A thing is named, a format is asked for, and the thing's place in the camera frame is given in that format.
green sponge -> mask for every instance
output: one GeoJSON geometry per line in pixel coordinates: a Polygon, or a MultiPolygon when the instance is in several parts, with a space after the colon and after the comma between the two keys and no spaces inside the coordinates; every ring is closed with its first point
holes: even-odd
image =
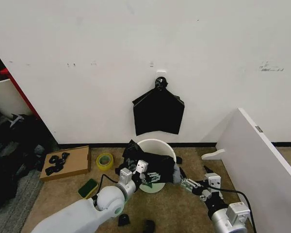
{"type": "Polygon", "coordinates": [[[89,181],[78,190],[78,193],[83,199],[88,199],[97,187],[98,183],[93,179],[89,179],[89,181]]]}

roll of tape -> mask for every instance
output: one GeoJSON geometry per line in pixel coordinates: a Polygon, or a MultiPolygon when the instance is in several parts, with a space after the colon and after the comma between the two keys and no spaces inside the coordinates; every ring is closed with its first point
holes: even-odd
{"type": "Polygon", "coordinates": [[[112,168],[113,166],[113,156],[110,153],[102,153],[96,159],[97,167],[102,170],[106,171],[112,168]]]}

black baseboard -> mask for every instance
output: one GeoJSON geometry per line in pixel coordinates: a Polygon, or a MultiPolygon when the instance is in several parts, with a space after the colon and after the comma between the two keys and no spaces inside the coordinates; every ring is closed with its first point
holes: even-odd
{"type": "Polygon", "coordinates": [[[272,142],[275,147],[291,147],[291,142],[272,142]]]}
{"type": "MultiPolygon", "coordinates": [[[[183,143],[168,143],[171,147],[215,147],[216,142],[183,142],[183,143]]],[[[275,147],[291,147],[291,142],[272,142],[275,147]]],[[[123,147],[127,146],[127,143],[88,143],[88,144],[58,144],[59,148],[75,148],[82,146],[90,146],[92,148],[101,147],[123,147]]]]}

white panel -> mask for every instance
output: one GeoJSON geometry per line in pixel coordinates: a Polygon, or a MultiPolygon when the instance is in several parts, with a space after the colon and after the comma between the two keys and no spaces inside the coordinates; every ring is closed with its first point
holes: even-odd
{"type": "Polygon", "coordinates": [[[238,109],[216,145],[235,186],[252,206],[257,231],[291,232],[291,166],[238,109]]]}
{"type": "Polygon", "coordinates": [[[237,106],[291,141],[291,0],[0,0],[0,57],[59,143],[216,142],[237,106]],[[156,70],[180,133],[136,137],[156,70]]]}
{"type": "Polygon", "coordinates": [[[13,117],[11,113],[32,115],[32,111],[9,79],[0,81],[0,112],[8,118],[13,117]]]}

white container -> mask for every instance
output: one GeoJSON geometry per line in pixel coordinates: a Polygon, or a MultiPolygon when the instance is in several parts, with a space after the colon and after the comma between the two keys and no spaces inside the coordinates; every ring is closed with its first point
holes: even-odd
{"type": "MultiPolygon", "coordinates": [[[[145,139],[138,142],[138,145],[144,152],[152,153],[152,154],[159,154],[159,155],[169,155],[174,159],[176,162],[176,154],[174,150],[168,145],[167,143],[158,140],[158,139],[145,139]]],[[[154,183],[152,184],[152,188],[147,185],[140,185],[140,189],[146,193],[157,193],[163,187],[165,183],[154,183]]]]}
{"type": "Polygon", "coordinates": [[[13,117],[11,113],[32,114],[10,79],[0,81],[0,112],[8,118],[13,117]]]}

